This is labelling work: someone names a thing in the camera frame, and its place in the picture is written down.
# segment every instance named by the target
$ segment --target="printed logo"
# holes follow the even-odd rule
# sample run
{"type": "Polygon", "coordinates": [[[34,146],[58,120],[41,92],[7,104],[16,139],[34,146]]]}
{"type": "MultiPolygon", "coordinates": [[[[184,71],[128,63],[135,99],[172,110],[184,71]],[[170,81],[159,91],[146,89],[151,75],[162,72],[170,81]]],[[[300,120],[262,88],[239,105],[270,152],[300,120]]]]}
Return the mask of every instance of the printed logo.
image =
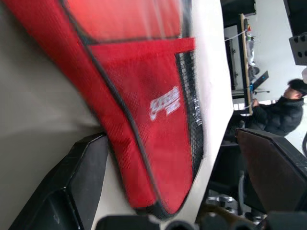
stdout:
{"type": "Polygon", "coordinates": [[[176,111],[180,107],[180,94],[179,88],[175,86],[171,91],[163,96],[154,99],[150,102],[150,119],[154,121],[157,113],[165,110],[166,116],[176,111]]]}

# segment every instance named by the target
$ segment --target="computer monitor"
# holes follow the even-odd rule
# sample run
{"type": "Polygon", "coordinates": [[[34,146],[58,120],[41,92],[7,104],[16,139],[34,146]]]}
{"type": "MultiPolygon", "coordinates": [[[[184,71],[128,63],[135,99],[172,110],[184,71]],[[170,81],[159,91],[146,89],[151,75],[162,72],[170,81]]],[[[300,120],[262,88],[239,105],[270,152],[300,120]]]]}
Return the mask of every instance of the computer monitor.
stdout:
{"type": "Polygon", "coordinates": [[[287,139],[238,129],[237,141],[266,212],[307,211],[307,159],[287,139]]]}
{"type": "Polygon", "coordinates": [[[261,77],[259,77],[253,84],[252,84],[252,91],[255,91],[261,84],[263,84],[269,78],[269,72],[266,71],[261,77]]]}

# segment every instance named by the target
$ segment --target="black puffer jacket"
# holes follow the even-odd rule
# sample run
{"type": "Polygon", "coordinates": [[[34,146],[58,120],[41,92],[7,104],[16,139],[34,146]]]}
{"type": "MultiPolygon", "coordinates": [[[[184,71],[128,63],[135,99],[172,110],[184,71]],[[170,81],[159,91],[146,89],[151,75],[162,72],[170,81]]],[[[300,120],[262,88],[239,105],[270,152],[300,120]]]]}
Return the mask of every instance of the black puffer jacket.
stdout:
{"type": "Polygon", "coordinates": [[[276,104],[254,107],[253,116],[247,120],[247,127],[285,137],[301,123],[303,105],[304,99],[281,97],[276,104]]]}

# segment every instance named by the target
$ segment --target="white wall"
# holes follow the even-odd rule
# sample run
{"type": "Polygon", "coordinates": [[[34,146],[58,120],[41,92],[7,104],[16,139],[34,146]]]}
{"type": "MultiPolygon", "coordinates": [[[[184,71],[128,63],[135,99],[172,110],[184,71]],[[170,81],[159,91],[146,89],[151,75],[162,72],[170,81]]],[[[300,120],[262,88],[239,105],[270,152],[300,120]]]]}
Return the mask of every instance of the white wall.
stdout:
{"type": "MultiPolygon", "coordinates": [[[[293,78],[302,78],[302,66],[296,66],[292,55],[289,38],[292,37],[283,0],[256,0],[257,15],[248,17],[252,33],[256,36],[255,62],[261,69],[261,74],[269,71],[270,78],[261,86],[260,90],[271,91],[257,95],[259,101],[276,100],[283,95],[287,82],[293,78]]],[[[225,30],[225,36],[237,34],[236,28],[225,30]]],[[[236,70],[241,74],[240,65],[236,60],[236,70]]],[[[307,130],[307,107],[301,125],[287,139],[300,151],[303,138],[307,130]]]]}

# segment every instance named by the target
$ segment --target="dark hair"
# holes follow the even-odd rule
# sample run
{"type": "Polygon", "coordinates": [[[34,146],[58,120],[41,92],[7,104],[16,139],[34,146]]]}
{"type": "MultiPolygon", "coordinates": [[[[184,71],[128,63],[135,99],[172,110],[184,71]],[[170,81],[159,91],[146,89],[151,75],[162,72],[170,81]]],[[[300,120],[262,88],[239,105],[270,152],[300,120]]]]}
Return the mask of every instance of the dark hair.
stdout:
{"type": "Polygon", "coordinates": [[[307,95],[307,84],[305,84],[303,82],[303,80],[301,79],[293,79],[291,81],[288,82],[288,85],[296,90],[296,91],[299,91],[303,97],[307,95]]]}

